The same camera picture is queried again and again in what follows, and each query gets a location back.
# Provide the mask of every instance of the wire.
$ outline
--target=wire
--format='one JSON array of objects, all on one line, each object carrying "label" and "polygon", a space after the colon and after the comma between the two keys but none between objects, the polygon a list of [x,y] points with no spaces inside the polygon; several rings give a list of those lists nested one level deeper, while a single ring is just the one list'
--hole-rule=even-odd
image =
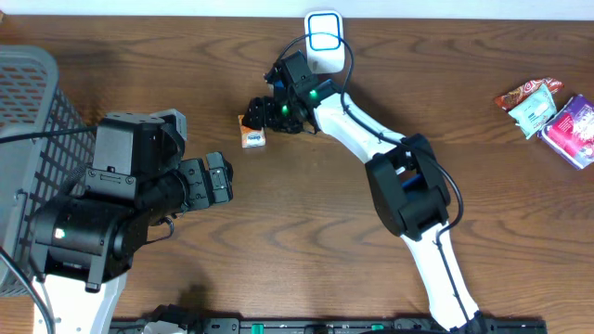
[{"label": "wire", "polygon": [[464,304],[462,303],[462,299],[460,298],[460,296],[458,294],[458,289],[456,287],[456,283],[454,282],[454,277],[452,276],[449,265],[447,264],[446,255],[444,253],[443,245],[441,243],[441,236],[445,232],[454,228],[454,226],[458,225],[458,223],[462,220],[462,215],[464,214],[464,201],[462,200],[462,194],[460,193],[460,189],[458,188],[458,185],[456,184],[456,182],[454,181],[452,176],[446,171],[446,169],[444,167],[442,167],[442,165],[440,165],[439,162],[437,162],[437,160],[435,158],[433,158],[428,152],[425,152],[424,150],[419,149],[419,148],[413,148],[411,146],[403,144],[400,141],[396,141],[396,140],[393,140],[392,138],[388,138],[388,137],[384,136],[383,133],[375,131],[375,129],[371,128],[369,125],[367,125],[363,121],[359,120],[353,114],[353,112],[349,110],[349,106],[346,105],[346,103],[344,102],[344,95],[346,93],[346,88],[351,80],[351,76],[353,75],[353,67],[355,66],[355,56],[353,54],[353,49],[351,48],[351,46],[344,39],[342,39],[341,36],[337,36],[337,35],[329,33],[329,32],[314,32],[314,33],[308,33],[308,34],[299,36],[299,37],[295,38],[294,40],[292,40],[289,44],[287,44],[287,46],[285,46],[285,48],[280,53],[280,56],[278,56],[277,61],[281,60],[282,57],[287,53],[287,51],[289,51],[289,49],[291,49],[291,47],[293,45],[295,45],[296,43],[302,41],[303,39],[305,39],[307,37],[311,37],[312,35],[316,35],[316,34],[326,34],[326,35],[329,35],[329,36],[332,36],[332,37],[338,39],[341,43],[344,44],[347,51],[349,52],[349,57],[351,59],[351,63],[349,64],[349,69],[348,69],[348,72],[346,73],[346,78],[344,78],[344,83],[342,84],[342,91],[341,91],[341,106],[342,106],[342,109],[344,110],[344,112],[355,123],[357,123],[359,126],[364,128],[366,131],[370,132],[372,135],[375,135],[376,137],[378,137],[378,139],[380,139],[386,143],[392,144],[394,146],[409,150],[411,153],[414,153],[417,156],[420,156],[423,159],[425,159],[433,167],[435,167],[444,176],[444,178],[447,180],[447,182],[452,186],[452,190],[454,191],[454,194],[456,195],[456,200],[458,202],[458,214],[456,215],[456,218],[454,218],[452,223],[450,223],[448,226],[444,227],[437,233],[434,243],[435,243],[435,246],[437,246],[437,249],[439,250],[439,253],[442,257],[442,261],[444,262],[444,267],[447,272],[447,276],[449,278],[450,284],[452,285],[452,289],[454,290],[454,297],[456,297],[456,299],[458,301],[458,304],[460,306],[460,309],[462,310],[462,313],[464,314],[464,318],[466,319],[466,322],[467,323],[470,322],[470,319],[468,317],[466,309],[464,308]]},{"label": "wire", "polygon": [[160,220],[160,223],[158,225],[161,225],[163,223],[167,223],[169,225],[169,236],[165,236],[165,237],[161,237],[161,238],[156,238],[154,240],[147,241],[147,242],[145,242],[145,245],[150,245],[151,243],[155,243],[157,241],[162,241],[162,240],[168,239],[168,238],[170,238],[174,234],[174,231],[175,231],[174,221],[171,218],[169,218],[169,217],[163,217]]},{"label": "wire", "polygon": [[23,273],[22,270],[20,270],[17,263],[10,258],[10,255],[8,255],[8,253],[6,253],[2,247],[0,247],[0,258],[2,258],[2,261],[6,264],[6,267],[8,267],[12,274],[14,274],[19,279],[20,283],[25,287],[27,292],[29,292],[31,299],[33,299],[33,302],[35,302],[37,308],[39,308],[39,311],[45,320],[47,334],[55,334],[56,324],[54,323],[54,318],[49,313],[47,306],[42,301],[41,297],[39,297],[39,294],[37,294],[37,291],[35,291],[35,288],[31,284],[29,278],[27,278],[27,275]]},{"label": "wire", "polygon": [[82,128],[75,128],[75,129],[66,129],[66,130],[59,130],[59,131],[47,131],[42,133],[30,133],[25,135],[12,135],[4,138],[0,138],[0,144],[10,143],[18,140],[24,139],[34,139],[34,138],[47,138],[52,136],[59,136],[59,135],[74,135],[79,133],[91,132],[97,129],[96,126],[86,126]]}]

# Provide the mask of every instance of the white light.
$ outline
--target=white light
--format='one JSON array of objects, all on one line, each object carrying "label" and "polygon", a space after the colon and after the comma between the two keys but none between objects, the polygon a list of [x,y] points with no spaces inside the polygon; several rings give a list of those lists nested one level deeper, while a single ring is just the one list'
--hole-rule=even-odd
[{"label": "white light", "polygon": [[66,237],[66,232],[64,232],[61,228],[56,228],[56,232],[54,233],[54,237],[56,238],[64,238]]}]

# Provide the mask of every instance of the mesh basket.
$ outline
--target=mesh basket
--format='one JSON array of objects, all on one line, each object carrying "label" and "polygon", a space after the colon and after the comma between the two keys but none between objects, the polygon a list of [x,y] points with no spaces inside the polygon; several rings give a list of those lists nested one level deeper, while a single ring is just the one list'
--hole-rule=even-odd
[{"label": "mesh basket", "polygon": [[[0,45],[0,137],[84,126],[58,89],[58,66],[43,49]],[[90,133],[0,145],[0,246],[32,277],[29,251],[35,210],[58,192],[78,164],[92,159]],[[82,193],[80,186],[75,192]],[[0,266],[0,297],[25,292]]]}]

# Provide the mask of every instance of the white base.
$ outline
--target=white base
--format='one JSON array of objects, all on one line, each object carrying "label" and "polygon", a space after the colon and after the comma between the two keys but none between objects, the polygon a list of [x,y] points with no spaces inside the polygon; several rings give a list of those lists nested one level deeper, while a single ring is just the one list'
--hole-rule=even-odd
[{"label": "white base", "polygon": [[[98,293],[84,291],[83,281],[54,275],[48,275],[44,284],[34,280],[33,286],[54,316],[57,334],[107,334],[127,277],[123,274],[103,283]],[[37,307],[33,321],[33,334],[47,334]]]}]

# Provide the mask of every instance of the small box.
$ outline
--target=small box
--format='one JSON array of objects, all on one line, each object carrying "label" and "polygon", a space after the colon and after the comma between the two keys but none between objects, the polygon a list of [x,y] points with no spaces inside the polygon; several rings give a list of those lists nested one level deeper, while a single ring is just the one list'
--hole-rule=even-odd
[{"label": "small box", "polygon": [[253,130],[247,126],[242,125],[241,120],[243,120],[243,115],[239,115],[238,119],[239,129],[241,131],[241,146],[243,148],[257,148],[266,145],[266,136],[264,134],[264,129]]},{"label": "small box", "polygon": [[594,161],[594,105],[578,95],[538,134],[577,169]]}]

